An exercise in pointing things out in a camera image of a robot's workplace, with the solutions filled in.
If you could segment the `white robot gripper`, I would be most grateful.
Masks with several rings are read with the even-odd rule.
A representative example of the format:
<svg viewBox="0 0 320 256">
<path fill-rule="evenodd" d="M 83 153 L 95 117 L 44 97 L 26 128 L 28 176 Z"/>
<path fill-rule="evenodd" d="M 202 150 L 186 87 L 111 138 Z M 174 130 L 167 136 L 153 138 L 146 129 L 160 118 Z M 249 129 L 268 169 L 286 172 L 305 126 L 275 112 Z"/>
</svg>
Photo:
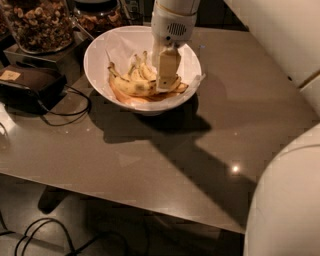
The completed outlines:
<svg viewBox="0 0 320 256">
<path fill-rule="evenodd" d="M 157 69 L 159 92 L 169 91 L 177 78 L 181 55 L 176 48 L 183 46 L 191 38 L 197 12 L 197 2 L 154 3 L 151 18 L 153 35 L 151 61 Z"/>
</svg>

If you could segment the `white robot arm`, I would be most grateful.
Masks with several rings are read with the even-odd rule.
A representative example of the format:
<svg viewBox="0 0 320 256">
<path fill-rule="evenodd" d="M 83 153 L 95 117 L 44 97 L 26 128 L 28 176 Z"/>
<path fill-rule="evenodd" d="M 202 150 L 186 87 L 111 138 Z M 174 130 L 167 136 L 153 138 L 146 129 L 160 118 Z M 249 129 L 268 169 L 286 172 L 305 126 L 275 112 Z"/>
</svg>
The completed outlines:
<svg viewBox="0 0 320 256">
<path fill-rule="evenodd" d="M 283 110 L 283 146 L 247 215 L 243 256 L 320 256 L 320 0 L 224 0 L 291 82 L 307 110 Z"/>
</svg>

